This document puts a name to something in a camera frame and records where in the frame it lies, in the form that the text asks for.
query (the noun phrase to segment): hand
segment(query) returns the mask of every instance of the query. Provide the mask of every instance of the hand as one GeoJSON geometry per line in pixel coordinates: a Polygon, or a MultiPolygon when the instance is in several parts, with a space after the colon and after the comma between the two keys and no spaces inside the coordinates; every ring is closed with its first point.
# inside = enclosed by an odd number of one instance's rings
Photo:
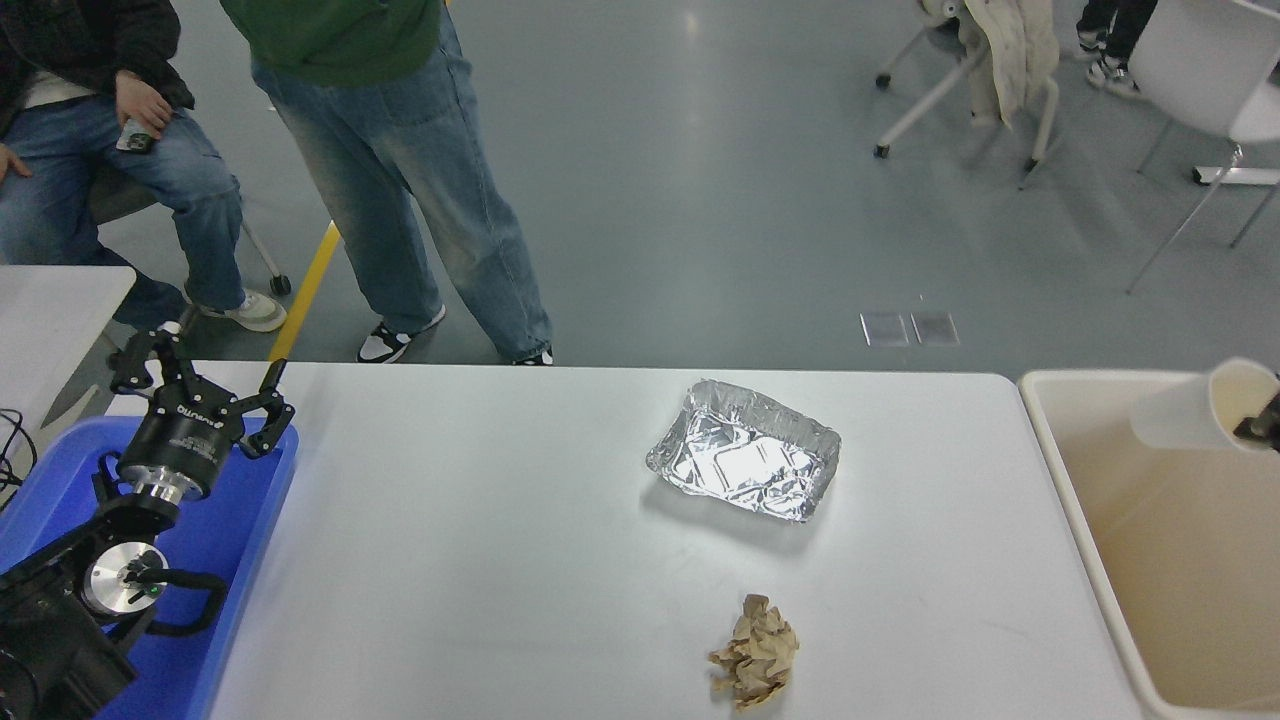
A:
{"type": "Polygon", "coordinates": [[[22,158],[13,150],[0,145],[0,184],[4,183],[5,176],[9,174],[9,168],[13,168],[15,173],[24,178],[31,177],[31,168],[22,161],[22,158]]]}
{"type": "Polygon", "coordinates": [[[137,74],[120,70],[115,73],[115,119],[123,128],[129,118],[138,120],[147,135],[160,140],[160,131],[173,119],[173,108],[137,74]]]}

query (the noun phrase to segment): black jacket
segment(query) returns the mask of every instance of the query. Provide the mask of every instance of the black jacket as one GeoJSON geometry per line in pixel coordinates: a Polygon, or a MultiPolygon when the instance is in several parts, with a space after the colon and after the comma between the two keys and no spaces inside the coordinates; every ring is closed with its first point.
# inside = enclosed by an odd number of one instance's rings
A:
{"type": "Polygon", "coordinates": [[[36,68],[104,95],[132,70],[175,108],[195,97],[169,59],[178,51],[169,0],[0,0],[0,141],[36,68]]]}

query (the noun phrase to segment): sneaker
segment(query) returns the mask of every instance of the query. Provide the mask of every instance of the sneaker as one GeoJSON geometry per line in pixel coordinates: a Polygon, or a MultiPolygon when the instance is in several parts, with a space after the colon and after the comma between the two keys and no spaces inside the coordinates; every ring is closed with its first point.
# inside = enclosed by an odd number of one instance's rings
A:
{"type": "Polygon", "coordinates": [[[1098,58],[1089,65],[1085,79],[1093,87],[1100,87],[1125,100],[1142,100],[1142,91],[1138,90],[1138,83],[1133,82],[1133,76],[1129,74],[1129,63],[1120,58],[1107,55],[1098,58]]]}
{"type": "Polygon", "coordinates": [[[512,363],[512,365],[530,365],[534,368],[540,368],[540,366],[549,368],[554,364],[556,360],[552,357],[550,346],[548,346],[547,350],[539,352],[538,355],[534,355],[532,357],[525,357],[524,360],[516,360],[515,363],[512,363]]]}
{"type": "Polygon", "coordinates": [[[289,314],[284,306],[255,290],[244,288],[244,302],[232,310],[214,310],[200,306],[200,313],[210,318],[236,320],[246,331],[269,333],[284,324],[289,314]]]}
{"type": "Polygon", "coordinates": [[[1107,49],[1107,29],[1085,29],[1075,33],[1080,49],[1071,56],[1073,60],[1097,60],[1102,51],[1107,49]]]}
{"type": "Polygon", "coordinates": [[[408,348],[408,343],[412,342],[415,337],[440,324],[440,320],[443,319],[444,306],[442,305],[440,311],[431,318],[431,322],[416,333],[393,333],[385,324],[378,323],[374,332],[369,333],[369,337],[365,338],[365,345],[360,346],[360,352],[356,354],[356,361],[394,363],[399,360],[401,355],[404,355],[404,350],[408,348]]]}

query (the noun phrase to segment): smartphone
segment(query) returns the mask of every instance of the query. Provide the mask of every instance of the smartphone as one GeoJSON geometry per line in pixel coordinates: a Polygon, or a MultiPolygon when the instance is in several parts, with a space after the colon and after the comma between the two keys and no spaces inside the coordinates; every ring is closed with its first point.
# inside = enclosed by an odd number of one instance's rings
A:
{"type": "Polygon", "coordinates": [[[142,128],[142,123],[129,118],[124,120],[124,131],[120,133],[120,140],[115,141],[115,149],[123,152],[150,152],[151,146],[155,143],[155,138],[147,135],[147,131],[142,128]]]}

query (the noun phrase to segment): white jacket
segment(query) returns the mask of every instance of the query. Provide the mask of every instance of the white jacket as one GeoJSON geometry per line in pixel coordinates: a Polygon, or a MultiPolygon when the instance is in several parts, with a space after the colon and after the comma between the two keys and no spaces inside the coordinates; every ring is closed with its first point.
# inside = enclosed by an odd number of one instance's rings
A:
{"type": "Polygon", "coordinates": [[[960,42],[969,53],[986,44],[991,53],[969,74],[969,100],[977,122],[1014,114],[1039,92],[1057,68],[1053,0],[918,0],[931,26],[960,18],[960,42]]]}

